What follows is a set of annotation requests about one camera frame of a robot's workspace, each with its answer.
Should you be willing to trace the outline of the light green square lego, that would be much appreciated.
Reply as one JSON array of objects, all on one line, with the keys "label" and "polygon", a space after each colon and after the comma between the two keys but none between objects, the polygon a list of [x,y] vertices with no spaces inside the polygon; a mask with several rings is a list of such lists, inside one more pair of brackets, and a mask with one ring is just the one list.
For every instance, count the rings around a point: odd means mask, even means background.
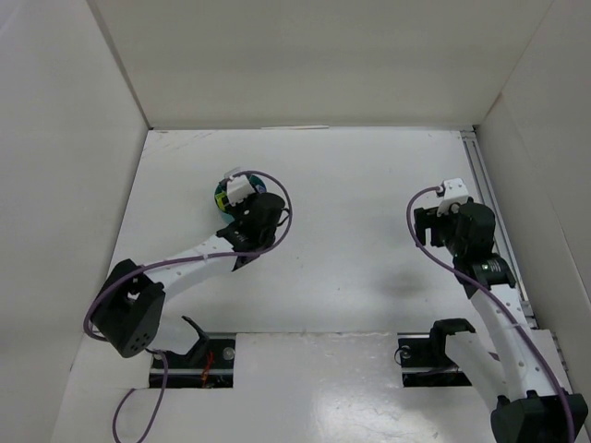
[{"label": "light green square lego", "polygon": [[224,193],[217,195],[216,202],[220,207],[223,208],[227,203],[227,195],[225,195]]}]

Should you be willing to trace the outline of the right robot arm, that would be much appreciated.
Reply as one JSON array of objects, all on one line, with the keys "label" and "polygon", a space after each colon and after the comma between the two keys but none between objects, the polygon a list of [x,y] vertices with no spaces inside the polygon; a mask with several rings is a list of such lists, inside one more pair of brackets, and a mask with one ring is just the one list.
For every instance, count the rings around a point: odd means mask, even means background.
[{"label": "right robot arm", "polygon": [[463,318],[439,320],[434,351],[452,360],[485,403],[498,442],[574,442],[588,415],[585,398],[569,392],[533,341],[516,279],[494,253],[496,217],[468,199],[444,213],[408,206],[406,221],[419,249],[444,247],[450,271],[482,319],[495,351]]}]

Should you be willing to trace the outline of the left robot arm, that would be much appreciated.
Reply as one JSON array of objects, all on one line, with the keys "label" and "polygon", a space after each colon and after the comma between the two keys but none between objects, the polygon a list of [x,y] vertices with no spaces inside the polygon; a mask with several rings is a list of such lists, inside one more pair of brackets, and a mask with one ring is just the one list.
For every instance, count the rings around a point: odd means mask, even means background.
[{"label": "left robot arm", "polygon": [[150,265],[117,263],[89,309],[86,332],[97,333],[124,358],[147,351],[197,362],[208,347],[206,333],[188,316],[164,317],[165,304],[272,250],[276,231],[290,214],[273,193],[255,193],[230,212],[230,224],[175,257]]}]

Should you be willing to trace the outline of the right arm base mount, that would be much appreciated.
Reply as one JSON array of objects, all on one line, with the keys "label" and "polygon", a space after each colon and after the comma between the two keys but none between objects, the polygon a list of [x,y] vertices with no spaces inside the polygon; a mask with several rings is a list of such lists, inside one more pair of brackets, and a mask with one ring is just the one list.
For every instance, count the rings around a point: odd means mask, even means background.
[{"label": "right arm base mount", "polygon": [[457,332],[475,332],[463,318],[437,320],[427,333],[397,336],[394,361],[401,367],[404,388],[455,388],[471,385],[445,353],[446,339]]}]

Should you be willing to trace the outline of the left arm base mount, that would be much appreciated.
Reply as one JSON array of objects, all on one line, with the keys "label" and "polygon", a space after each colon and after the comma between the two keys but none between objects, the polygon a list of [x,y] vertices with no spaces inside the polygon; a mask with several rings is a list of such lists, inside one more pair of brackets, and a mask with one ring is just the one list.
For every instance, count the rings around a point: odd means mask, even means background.
[{"label": "left arm base mount", "polygon": [[230,389],[234,385],[236,336],[207,333],[192,318],[161,321],[151,344],[152,389]]}]

